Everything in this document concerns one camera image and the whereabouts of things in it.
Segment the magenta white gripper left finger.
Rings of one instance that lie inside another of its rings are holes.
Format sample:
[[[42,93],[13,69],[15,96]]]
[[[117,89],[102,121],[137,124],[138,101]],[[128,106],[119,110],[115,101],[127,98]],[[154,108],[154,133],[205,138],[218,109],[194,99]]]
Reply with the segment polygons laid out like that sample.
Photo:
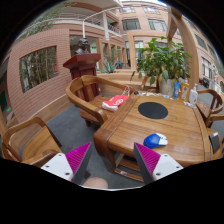
[[[91,142],[89,142],[67,154],[56,154],[42,166],[42,169],[80,185],[84,178],[91,153]]]

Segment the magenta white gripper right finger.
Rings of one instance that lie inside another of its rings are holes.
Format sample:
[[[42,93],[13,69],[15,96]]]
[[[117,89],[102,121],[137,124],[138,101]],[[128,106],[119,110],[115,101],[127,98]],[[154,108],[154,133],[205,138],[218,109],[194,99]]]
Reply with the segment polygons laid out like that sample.
[[[139,143],[134,144],[133,152],[145,184],[182,169],[182,166],[169,154],[160,155]]]

